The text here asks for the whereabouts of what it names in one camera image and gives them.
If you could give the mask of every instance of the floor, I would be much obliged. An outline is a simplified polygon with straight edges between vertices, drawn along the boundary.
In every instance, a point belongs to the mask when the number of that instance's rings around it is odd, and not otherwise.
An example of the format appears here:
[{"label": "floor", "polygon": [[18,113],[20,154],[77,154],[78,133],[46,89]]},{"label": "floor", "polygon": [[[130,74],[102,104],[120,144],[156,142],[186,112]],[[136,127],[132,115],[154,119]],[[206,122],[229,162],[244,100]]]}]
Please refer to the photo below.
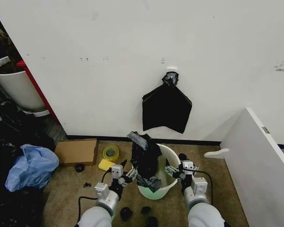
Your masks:
[{"label": "floor", "polygon": [[[59,167],[54,172],[51,181],[45,188],[44,194],[47,203],[43,213],[43,227],[72,227],[75,226],[78,218],[78,198],[79,196],[95,197],[93,186],[101,181],[104,171],[98,169],[98,164],[102,159],[102,150],[108,145],[116,145],[120,149],[119,161],[131,158],[130,142],[99,141],[98,156],[95,166],[86,166],[82,173],[76,173],[74,167]],[[214,205],[220,211],[222,217],[232,227],[248,227],[247,220],[242,210],[238,195],[231,181],[226,163],[222,159],[205,159],[204,153],[217,151],[219,147],[213,146],[193,146],[166,144],[177,154],[185,153],[187,157],[194,161],[200,170],[207,171],[213,178],[214,184]],[[125,171],[130,169],[129,162],[125,166]],[[105,183],[111,181],[110,175],[106,175]],[[92,187],[83,188],[85,182],[91,183]],[[208,188],[208,199],[210,200],[210,189]],[[82,213],[94,206],[94,201],[82,200]],[[120,218],[120,209],[129,207],[133,211],[133,216],[123,222]],[[118,203],[116,216],[112,223],[113,227],[144,227],[146,216],[141,214],[143,206],[151,207],[151,216],[158,219],[159,226],[187,226],[187,210],[180,185],[170,189],[165,197],[158,201],[151,201],[144,198],[138,191],[135,183],[128,185]]]}]

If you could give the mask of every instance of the black trash pile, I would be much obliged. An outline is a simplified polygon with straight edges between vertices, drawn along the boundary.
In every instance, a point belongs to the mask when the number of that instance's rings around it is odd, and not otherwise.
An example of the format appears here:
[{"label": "black trash pile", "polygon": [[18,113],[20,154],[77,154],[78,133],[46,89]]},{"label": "black trash pile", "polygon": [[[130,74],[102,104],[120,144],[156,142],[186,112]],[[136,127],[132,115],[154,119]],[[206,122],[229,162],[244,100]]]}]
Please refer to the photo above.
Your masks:
[{"label": "black trash pile", "polygon": [[41,124],[15,104],[0,103],[0,227],[40,226],[43,191],[25,187],[9,192],[4,183],[16,158],[23,155],[21,145],[30,143],[53,149],[53,140],[42,133]]}]

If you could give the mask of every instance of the white wall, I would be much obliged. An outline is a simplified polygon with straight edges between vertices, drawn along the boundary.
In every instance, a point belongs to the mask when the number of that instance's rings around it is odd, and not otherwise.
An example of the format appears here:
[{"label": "white wall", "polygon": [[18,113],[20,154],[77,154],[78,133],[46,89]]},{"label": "white wall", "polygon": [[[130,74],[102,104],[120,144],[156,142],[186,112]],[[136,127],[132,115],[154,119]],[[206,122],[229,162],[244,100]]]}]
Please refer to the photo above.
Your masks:
[{"label": "white wall", "polygon": [[284,0],[0,0],[0,19],[68,134],[142,132],[171,66],[193,110],[150,136],[222,140],[250,106],[284,144]]}]

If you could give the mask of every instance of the white flower pot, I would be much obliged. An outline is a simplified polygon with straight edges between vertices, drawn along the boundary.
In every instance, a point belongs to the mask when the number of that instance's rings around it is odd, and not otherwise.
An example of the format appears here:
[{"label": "white flower pot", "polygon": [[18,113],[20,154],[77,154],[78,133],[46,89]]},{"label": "white flower pot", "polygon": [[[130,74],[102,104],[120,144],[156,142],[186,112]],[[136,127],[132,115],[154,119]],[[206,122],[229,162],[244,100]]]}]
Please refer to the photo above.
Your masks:
[{"label": "white flower pot", "polygon": [[[7,62],[9,62],[9,57],[1,58],[0,66]],[[0,85],[22,109],[30,112],[46,110],[42,99],[25,71],[0,74]]]}]

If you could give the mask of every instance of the white pot rim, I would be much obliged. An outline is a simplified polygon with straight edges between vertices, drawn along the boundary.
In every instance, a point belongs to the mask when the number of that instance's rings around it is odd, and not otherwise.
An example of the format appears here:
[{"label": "white pot rim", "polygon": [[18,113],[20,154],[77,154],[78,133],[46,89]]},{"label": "white pot rim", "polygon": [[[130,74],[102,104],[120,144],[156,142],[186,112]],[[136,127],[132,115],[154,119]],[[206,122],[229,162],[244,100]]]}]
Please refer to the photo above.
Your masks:
[{"label": "white pot rim", "polygon": [[[9,59],[9,57],[8,57],[8,56],[6,56],[6,57],[3,57],[3,58],[0,58],[0,61],[4,60],[4,59],[6,59],[6,58],[8,58],[8,59]],[[20,74],[20,73],[23,73],[23,72],[25,72],[25,71],[21,71],[21,72],[14,72],[14,73],[9,73],[9,74],[0,74],[0,76],[12,76],[12,75],[17,75],[17,74]]]}]

